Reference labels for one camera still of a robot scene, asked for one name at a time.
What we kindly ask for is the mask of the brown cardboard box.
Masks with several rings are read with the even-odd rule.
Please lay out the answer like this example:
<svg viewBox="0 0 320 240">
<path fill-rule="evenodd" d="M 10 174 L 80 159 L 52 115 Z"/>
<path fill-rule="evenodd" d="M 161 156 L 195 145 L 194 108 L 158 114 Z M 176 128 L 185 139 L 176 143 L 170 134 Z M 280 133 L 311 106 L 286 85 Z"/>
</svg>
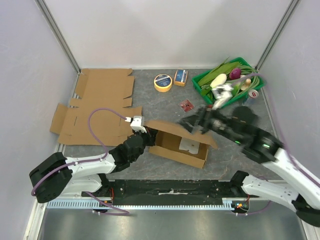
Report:
<svg viewBox="0 0 320 240">
<path fill-rule="evenodd" d="M 207 161 L 209 149 L 217 149 L 217 142 L 209 133 L 199 131 L 191 134 L 182 126 L 164 120 L 149 120 L 146 125 L 157 130 L 155 146 L 149 152 L 182 164 L 202 169 Z"/>
</svg>

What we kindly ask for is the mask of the clear plastic bag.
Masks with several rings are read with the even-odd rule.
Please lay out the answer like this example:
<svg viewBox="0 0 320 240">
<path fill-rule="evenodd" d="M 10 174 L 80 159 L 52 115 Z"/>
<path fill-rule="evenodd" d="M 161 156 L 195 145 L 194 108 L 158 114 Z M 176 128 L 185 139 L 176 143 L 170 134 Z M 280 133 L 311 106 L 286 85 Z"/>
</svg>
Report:
<svg viewBox="0 0 320 240">
<path fill-rule="evenodd" d="M 179 150 L 187 151 L 192 155 L 197 155 L 199 153 L 200 143 L 188 138 L 181 138 L 179 144 Z"/>
</svg>

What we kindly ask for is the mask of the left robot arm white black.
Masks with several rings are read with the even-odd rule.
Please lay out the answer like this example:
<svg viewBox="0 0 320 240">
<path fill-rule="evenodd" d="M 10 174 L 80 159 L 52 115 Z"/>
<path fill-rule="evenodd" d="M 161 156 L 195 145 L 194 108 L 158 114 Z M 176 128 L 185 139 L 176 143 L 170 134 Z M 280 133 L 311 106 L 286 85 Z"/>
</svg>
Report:
<svg viewBox="0 0 320 240">
<path fill-rule="evenodd" d="M 65 157 L 62 152 L 55 152 L 29 173 L 31 195 L 39 203 L 78 192 L 104 197 L 110 191 L 106 175 L 127 169 L 146 147 L 155 145 L 157 133 L 150 127 L 145 132 L 135 131 L 108 153 L 96 156 Z"/>
</svg>

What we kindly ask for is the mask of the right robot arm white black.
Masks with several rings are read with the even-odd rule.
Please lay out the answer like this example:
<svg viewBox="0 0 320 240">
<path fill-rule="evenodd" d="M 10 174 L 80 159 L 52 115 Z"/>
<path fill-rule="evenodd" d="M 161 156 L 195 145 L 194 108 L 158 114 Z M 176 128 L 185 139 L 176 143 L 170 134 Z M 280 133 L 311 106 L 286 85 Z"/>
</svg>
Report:
<svg viewBox="0 0 320 240">
<path fill-rule="evenodd" d="M 203 105 L 195 114 L 177 123 L 194 134 L 213 131 L 239 146 L 241 152 L 285 180 L 290 186 L 262 182 L 243 171 L 233 176 L 229 191 L 235 197 L 244 193 L 278 203 L 295 212 L 304 222 L 320 226 L 320 179 L 305 168 L 271 133 L 256 125 L 258 116 L 247 106 L 236 107 L 231 116 L 223 115 L 212 105 Z"/>
</svg>

